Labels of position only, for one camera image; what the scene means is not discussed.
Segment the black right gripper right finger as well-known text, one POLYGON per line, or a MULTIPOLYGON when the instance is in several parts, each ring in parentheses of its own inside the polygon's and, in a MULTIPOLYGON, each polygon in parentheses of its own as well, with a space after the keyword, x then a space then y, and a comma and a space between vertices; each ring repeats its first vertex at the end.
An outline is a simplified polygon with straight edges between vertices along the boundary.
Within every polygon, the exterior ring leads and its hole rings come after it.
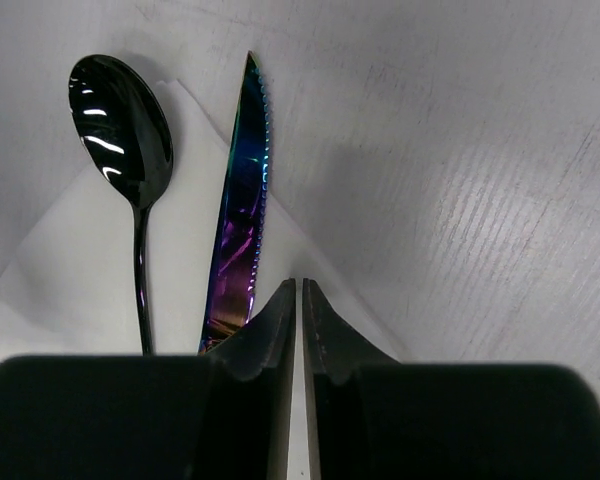
POLYGON ((302 289, 316 479, 600 479, 600 405, 548 364, 401 363, 302 289))

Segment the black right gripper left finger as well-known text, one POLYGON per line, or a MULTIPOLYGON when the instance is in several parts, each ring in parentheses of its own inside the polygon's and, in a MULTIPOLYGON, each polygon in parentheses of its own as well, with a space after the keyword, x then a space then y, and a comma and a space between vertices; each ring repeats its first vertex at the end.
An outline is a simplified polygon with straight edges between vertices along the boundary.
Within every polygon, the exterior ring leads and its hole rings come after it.
POLYGON ((0 362, 0 479, 282 479, 296 283, 198 356, 0 362))

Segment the iridescent rainbow steak knife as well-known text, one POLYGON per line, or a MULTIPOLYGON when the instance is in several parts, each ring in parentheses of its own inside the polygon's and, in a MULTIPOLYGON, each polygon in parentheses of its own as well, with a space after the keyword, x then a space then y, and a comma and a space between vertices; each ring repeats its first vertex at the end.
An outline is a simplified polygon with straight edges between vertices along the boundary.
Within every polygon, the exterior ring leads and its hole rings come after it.
POLYGON ((270 164, 265 81, 248 52, 229 147, 198 352, 246 325, 255 301, 270 164))

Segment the white paper napkin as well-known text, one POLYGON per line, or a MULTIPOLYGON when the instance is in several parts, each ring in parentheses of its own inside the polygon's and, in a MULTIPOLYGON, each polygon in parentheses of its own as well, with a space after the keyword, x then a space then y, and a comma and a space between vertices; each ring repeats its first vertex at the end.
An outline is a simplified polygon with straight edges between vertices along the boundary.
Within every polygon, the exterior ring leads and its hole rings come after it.
MULTIPOLYGON (((177 81, 155 87, 177 133, 176 166, 149 224, 155 345, 200 339, 227 145, 177 81)), ((132 219, 87 167, 33 227, 0 277, 0 362, 19 356, 139 356, 132 219)))

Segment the black metal spoon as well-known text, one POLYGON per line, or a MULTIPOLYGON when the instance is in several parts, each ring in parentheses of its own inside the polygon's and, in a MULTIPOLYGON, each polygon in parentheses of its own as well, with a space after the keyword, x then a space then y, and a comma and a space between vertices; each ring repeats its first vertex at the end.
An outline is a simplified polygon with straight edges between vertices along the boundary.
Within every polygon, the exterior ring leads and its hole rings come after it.
POLYGON ((133 213, 135 301, 142 353, 155 352, 147 287, 147 231, 152 207, 174 170, 166 116, 141 76, 123 61, 92 54, 73 66, 68 99, 76 132, 104 179, 133 213))

